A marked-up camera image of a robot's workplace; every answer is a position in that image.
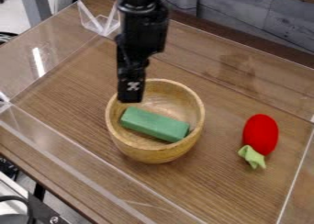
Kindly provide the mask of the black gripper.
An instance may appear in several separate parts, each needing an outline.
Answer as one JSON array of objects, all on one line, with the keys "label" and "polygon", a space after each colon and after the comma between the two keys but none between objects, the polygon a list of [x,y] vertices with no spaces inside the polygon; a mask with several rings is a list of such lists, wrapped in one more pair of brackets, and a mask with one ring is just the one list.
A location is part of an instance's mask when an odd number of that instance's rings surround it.
[{"label": "black gripper", "polygon": [[118,63],[118,100],[140,103],[148,58],[164,51],[170,12],[164,3],[132,6],[120,1],[122,30],[115,37]]}]

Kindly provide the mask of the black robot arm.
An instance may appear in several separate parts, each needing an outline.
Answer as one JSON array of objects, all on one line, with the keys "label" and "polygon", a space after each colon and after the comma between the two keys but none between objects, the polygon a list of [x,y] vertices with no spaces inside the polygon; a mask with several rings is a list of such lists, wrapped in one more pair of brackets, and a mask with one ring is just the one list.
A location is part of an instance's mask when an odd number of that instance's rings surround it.
[{"label": "black robot arm", "polygon": [[115,37],[118,100],[140,103],[150,57],[164,51],[170,24],[162,0],[118,0],[122,29]]}]

